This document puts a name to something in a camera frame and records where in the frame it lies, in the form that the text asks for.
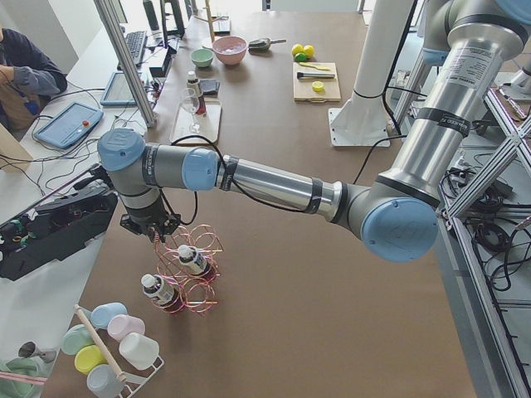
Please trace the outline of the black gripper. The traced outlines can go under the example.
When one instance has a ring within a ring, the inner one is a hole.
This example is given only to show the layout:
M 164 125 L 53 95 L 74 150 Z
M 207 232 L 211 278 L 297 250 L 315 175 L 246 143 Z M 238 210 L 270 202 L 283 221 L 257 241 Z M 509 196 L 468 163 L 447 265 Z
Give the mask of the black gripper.
M 156 211 L 151 214 L 145 211 L 130 209 L 120 217 L 119 224 L 135 235 L 145 235 L 153 245 L 166 242 L 166 235 L 171 235 L 181 224 L 180 215 L 169 214 L 166 211 Z

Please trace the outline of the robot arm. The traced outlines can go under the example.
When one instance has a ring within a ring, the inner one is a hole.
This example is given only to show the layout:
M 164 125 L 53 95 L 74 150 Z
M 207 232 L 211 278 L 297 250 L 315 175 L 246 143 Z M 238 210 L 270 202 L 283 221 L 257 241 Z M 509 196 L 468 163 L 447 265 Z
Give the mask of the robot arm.
M 370 187 L 327 183 L 206 148 L 147 143 L 112 129 L 98 143 L 103 168 L 126 208 L 123 226 L 137 235 L 171 234 L 165 187 L 239 191 L 288 211 L 318 214 L 352 231 L 375 255 L 394 262 L 423 256 L 437 237 L 437 187 L 504 62 L 530 35 L 527 1 L 432 1 L 424 53 L 441 72 L 392 166 Z

